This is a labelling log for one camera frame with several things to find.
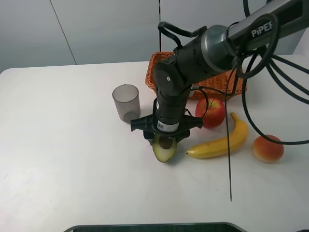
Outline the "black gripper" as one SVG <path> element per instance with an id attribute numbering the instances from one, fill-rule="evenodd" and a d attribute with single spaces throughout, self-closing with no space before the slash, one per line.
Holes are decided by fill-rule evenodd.
<path id="1" fill-rule="evenodd" d="M 131 131 L 143 131 L 143 137 L 150 145 L 153 145 L 155 134 L 175 138 L 177 143 L 188 138 L 192 128 L 203 127 L 202 118 L 185 114 L 189 93 L 183 91 L 178 96 L 170 96 L 158 91 L 153 102 L 153 113 L 131 120 Z"/>

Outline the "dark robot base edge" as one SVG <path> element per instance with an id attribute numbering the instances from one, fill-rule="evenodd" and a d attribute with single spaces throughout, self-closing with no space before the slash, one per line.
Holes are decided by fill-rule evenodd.
<path id="1" fill-rule="evenodd" d="M 123 225 L 78 225 L 66 232 L 244 232 L 231 223 L 167 223 L 167 224 L 123 224 Z"/>

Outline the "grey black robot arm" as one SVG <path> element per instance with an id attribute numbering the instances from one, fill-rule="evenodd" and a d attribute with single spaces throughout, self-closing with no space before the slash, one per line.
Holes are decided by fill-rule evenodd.
<path id="1" fill-rule="evenodd" d="M 131 130 L 143 131 L 146 140 L 155 134 L 181 141 L 192 128 L 202 127 L 202 119 L 185 114 L 192 85 L 241 67 L 245 55 L 267 45 L 261 70 L 273 57 L 280 38 L 307 28 L 309 3 L 306 0 L 273 0 L 232 27 L 214 25 L 194 32 L 160 22 L 158 29 L 173 39 L 177 47 L 168 58 L 153 66 L 156 99 L 151 115 L 130 122 Z"/>

